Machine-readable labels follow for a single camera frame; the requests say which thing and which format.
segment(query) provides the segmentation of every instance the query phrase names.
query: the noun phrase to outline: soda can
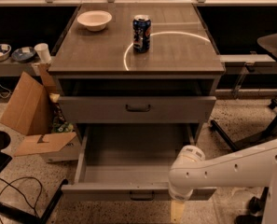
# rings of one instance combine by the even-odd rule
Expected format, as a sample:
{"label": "soda can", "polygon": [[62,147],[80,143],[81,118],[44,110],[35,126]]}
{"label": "soda can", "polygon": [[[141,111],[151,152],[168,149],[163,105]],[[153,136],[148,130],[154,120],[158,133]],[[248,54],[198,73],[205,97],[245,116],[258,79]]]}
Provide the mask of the soda can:
{"label": "soda can", "polygon": [[149,50],[151,21],[147,15],[137,15],[132,22],[133,49],[143,53]]}

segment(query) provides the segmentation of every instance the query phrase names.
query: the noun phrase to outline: white cup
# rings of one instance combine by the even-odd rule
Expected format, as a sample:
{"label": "white cup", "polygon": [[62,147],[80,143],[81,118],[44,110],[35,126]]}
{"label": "white cup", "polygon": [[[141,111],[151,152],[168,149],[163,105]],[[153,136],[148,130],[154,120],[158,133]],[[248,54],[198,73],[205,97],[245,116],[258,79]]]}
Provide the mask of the white cup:
{"label": "white cup", "polygon": [[52,59],[48,51],[48,44],[40,43],[35,46],[35,51],[41,59],[42,63],[51,63]]}

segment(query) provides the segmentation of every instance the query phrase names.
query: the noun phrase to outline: drawer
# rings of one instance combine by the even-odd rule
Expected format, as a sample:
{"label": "drawer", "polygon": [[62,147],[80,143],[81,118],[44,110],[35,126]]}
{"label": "drawer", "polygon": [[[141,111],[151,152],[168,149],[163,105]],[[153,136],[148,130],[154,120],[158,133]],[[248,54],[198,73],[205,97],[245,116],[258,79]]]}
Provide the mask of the drawer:
{"label": "drawer", "polygon": [[63,96],[59,103],[72,123],[200,123],[208,120],[215,97]]}
{"label": "drawer", "polygon": [[[170,200],[168,173],[186,130],[180,124],[88,126],[75,181],[62,192],[76,201]],[[198,189],[195,196],[207,200],[214,191]]]}

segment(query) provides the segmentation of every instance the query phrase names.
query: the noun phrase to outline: floor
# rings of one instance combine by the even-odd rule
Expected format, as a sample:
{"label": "floor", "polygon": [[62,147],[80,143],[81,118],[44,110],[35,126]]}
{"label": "floor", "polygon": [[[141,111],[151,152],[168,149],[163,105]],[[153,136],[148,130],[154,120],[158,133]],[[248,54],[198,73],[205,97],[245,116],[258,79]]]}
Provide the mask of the floor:
{"label": "floor", "polygon": [[[277,114],[277,108],[268,108],[270,99],[218,100],[210,119],[215,119],[224,128],[229,137],[239,140],[264,130]],[[0,117],[7,103],[0,103]],[[10,134],[12,142],[3,151],[12,155],[23,139],[19,133],[0,124],[0,130]],[[209,124],[205,124],[197,146],[203,150],[206,159],[230,153],[229,147]],[[72,181],[76,171],[76,161],[45,163],[39,155],[15,157],[0,177],[7,182],[16,178],[33,176],[43,185],[42,195],[37,203],[38,215],[42,215],[53,193],[65,178]],[[29,203],[35,204],[39,186],[33,180],[21,180],[13,183],[25,193]],[[5,187],[0,181],[0,193]],[[70,202],[63,195],[48,223],[193,223],[193,224],[229,224],[237,215],[247,213],[247,201],[252,196],[260,196],[262,188],[218,188],[208,201],[188,201],[171,208],[171,202]],[[24,211],[33,213],[21,195],[12,188],[5,189],[0,196],[7,203]],[[17,223],[0,217],[3,223]]]}

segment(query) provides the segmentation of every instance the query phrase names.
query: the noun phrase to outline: black drawer handle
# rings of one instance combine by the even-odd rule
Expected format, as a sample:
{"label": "black drawer handle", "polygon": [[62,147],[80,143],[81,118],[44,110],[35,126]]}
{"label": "black drawer handle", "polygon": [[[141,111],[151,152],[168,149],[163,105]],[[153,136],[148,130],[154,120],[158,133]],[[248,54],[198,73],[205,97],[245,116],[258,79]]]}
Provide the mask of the black drawer handle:
{"label": "black drawer handle", "polygon": [[134,198],[133,196],[132,196],[133,194],[132,194],[132,192],[130,191],[130,199],[132,200],[132,201],[153,201],[154,199],[155,199],[155,192],[154,191],[152,191],[151,192],[151,197],[149,197],[149,198]]}
{"label": "black drawer handle", "polygon": [[126,105],[126,110],[128,112],[148,112],[150,110],[150,105],[146,107],[132,107],[130,105]]}

